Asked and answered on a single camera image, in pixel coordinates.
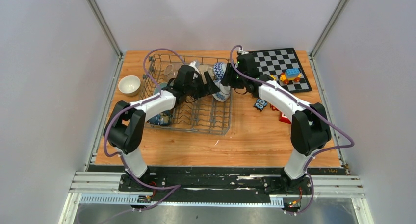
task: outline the wooden tabletop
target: wooden tabletop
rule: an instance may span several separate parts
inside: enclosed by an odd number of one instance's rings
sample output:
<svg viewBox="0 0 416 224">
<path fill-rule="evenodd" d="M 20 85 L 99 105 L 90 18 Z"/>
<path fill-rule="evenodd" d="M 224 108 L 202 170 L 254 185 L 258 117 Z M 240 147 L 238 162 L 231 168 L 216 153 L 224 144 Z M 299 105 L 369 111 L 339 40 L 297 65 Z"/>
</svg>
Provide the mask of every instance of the wooden tabletop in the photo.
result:
<svg viewBox="0 0 416 224">
<path fill-rule="evenodd" d="M 147 53 L 148 51 L 128 51 L 118 81 L 127 75 L 136 75 L 142 79 L 143 58 Z M 229 58 L 229 51 L 179 51 L 178 53 Z M 296 54 L 312 91 L 295 95 L 311 103 L 320 102 L 308 55 L 305 51 L 297 51 Z M 137 101 L 137 96 L 127 97 L 116 88 L 109 114 L 114 104 L 120 100 Z M 140 144 L 145 162 L 153 166 L 283 167 L 293 150 L 290 142 L 290 125 L 280 122 L 279 112 L 272 111 L 270 107 L 262 112 L 253 108 L 256 99 L 249 94 L 233 94 L 232 101 L 231 127 L 225 135 L 146 128 Z M 331 140 L 326 147 L 333 145 Z M 115 149 L 108 145 L 108 151 L 115 152 Z M 121 165 L 121 160 L 118 156 L 106 157 L 101 140 L 95 163 Z M 334 150 L 320 154 L 311 163 L 312 167 L 339 167 L 339 165 L 338 155 Z"/>
</svg>

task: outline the blue toy block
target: blue toy block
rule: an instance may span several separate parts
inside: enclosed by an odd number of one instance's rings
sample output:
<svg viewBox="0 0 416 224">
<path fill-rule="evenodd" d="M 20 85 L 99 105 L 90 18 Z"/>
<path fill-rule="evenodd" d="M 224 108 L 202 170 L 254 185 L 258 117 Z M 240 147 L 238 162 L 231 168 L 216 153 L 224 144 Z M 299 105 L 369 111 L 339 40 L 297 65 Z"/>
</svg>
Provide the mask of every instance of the blue toy block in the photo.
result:
<svg viewBox="0 0 416 224">
<path fill-rule="evenodd" d="M 286 78 L 296 78 L 300 74 L 299 68 L 287 69 L 285 72 Z"/>
</svg>

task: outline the gray floor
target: gray floor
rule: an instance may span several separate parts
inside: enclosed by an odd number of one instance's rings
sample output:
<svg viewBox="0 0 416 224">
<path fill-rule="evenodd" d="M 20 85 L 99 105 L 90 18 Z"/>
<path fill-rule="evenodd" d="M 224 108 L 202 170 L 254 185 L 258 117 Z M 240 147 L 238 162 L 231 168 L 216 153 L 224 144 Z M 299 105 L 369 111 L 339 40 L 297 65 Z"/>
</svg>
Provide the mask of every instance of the gray floor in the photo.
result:
<svg viewBox="0 0 416 224">
<path fill-rule="evenodd" d="M 88 204 L 82 207 L 82 224 L 98 224 L 127 209 L 127 205 Z M 274 208 L 220 208 L 159 206 L 143 213 L 129 212 L 106 224 L 356 224 L 351 199 L 318 198 L 302 215 L 292 217 Z"/>
</svg>

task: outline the metal frame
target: metal frame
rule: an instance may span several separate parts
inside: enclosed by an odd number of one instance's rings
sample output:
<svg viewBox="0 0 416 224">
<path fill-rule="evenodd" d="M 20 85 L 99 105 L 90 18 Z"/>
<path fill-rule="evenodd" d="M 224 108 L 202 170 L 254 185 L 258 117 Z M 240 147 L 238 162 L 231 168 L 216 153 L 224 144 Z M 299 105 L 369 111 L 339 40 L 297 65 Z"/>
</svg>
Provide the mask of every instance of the metal frame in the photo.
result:
<svg viewBox="0 0 416 224">
<path fill-rule="evenodd" d="M 111 103 L 111 96 L 115 90 L 115 85 L 123 64 L 123 53 L 120 51 L 120 48 L 117 45 L 111 31 L 104 20 L 95 0 L 87 0 L 93 10 L 98 22 L 103 28 L 104 33 L 106 34 L 109 42 L 111 43 L 114 51 L 119 56 L 119 62 L 115 69 L 114 77 L 110 88 L 108 90 L 107 102 L 104 106 L 102 112 L 102 118 L 97 129 L 97 135 L 93 144 L 93 149 L 91 156 L 86 164 L 86 169 L 90 163 L 95 161 L 95 155 L 98 149 L 99 141 L 101 138 L 102 130 L 104 128 L 104 123 L 106 119 L 106 114 L 109 110 Z M 324 28 L 322 34 L 317 40 L 311 54 L 310 62 L 312 66 L 312 71 L 315 76 L 315 80 L 318 86 L 319 94 L 323 104 L 327 109 L 327 115 L 329 120 L 332 120 L 332 111 L 330 110 L 327 104 L 327 97 L 325 94 L 325 88 L 322 86 L 320 81 L 320 74 L 316 69 L 315 56 L 327 38 L 329 32 L 334 26 L 337 18 L 341 14 L 343 8 L 346 6 L 349 0 L 340 0 L 336 9 L 334 10 L 330 20 L 328 21 L 326 27 Z M 334 140 L 336 145 L 338 143 L 338 136 L 334 134 Z M 338 155 L 342 161 L 342 164 L 345 164 L 345 161 L 342 158 L 342 154 L 338 151 Z M 59 220 L 60 224 L 72 224 L 74 222 L 75 216 L 77 214 L 78 206 L 82 203 L 108 203 L 108 204 L 136 204 L 134 199 L 129 199 L 132 196 L 137 195 L 149 195 L 150 192 L 119 192 L 118 186 L 120 183 L 120 176 L 124 173 L 99 173 L 99 172 L 76 172 L 71 188 L 69 190 L 65 206 L 62 210 L 61 218 Z M 257 175 L 250 175 L 244 179 L 254 179 Z M 261 177 L 265 176 L 278 176 L 275 174 L 271 175 L 258 175 Z M 361 182 L 357 176 L 350 175 L 313 175 L 314 180 L 314 197 L 318 198 L 351 198 L 357 219 L 360 224 L 373 224 L 373 219 L 366 202 L 364 195 L 364 190 L 361 186 Z M 270 195 L 271 203 L 270 204 L 253 204 L 253 203 L 186 203 L 186 202 L 164 202 L 162 205 L 177 205 L 177 206 L 221 206 L 221 207 L 241 207 L 241 206 L 259 206 L 259 207 L 277 207 L 281 203 L 281 200 L 287 198 L 293 198 L 297 195 Z"/>
</svg>

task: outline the wire dish rack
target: wire dish rack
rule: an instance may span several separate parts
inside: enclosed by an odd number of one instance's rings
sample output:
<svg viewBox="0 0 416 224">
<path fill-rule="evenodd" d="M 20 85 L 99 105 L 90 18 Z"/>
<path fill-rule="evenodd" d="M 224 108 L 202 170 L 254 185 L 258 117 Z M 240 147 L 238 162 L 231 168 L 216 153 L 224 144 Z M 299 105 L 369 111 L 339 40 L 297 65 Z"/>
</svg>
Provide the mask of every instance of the wire dish rack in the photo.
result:
<svg viewBox="0 0 416 224">
<path fill-rule="evenodd" d="M 223 58 L 181 57 L 186 63 L 199 61 L 201 64 L 211 66 L 217 62 L 228 63 L 228 59 Z M 165 82 L 163 71 L 167 65 L 182 63 L 177 56 L 168 54 L 155 54 L 149 58 L 149 61 L 149 73 L 159 84 Z M 144 75 L 143 79 L 143 89 L 139 95 L 140 99 L 152 96 L 156 87 L 149 77 Z M 158 126 L 146 123 L 145 127 L 224 135 L 230 129 L 231 98 L 232 94 L 230 94 L 230 97 L 225 102 L 219 102 L 212 95 L 199 98 L 196 101 L 192 97 L 188 97 L 186 102 L 173 109 L 173 118 L 170 126 Z"/>
</svg>

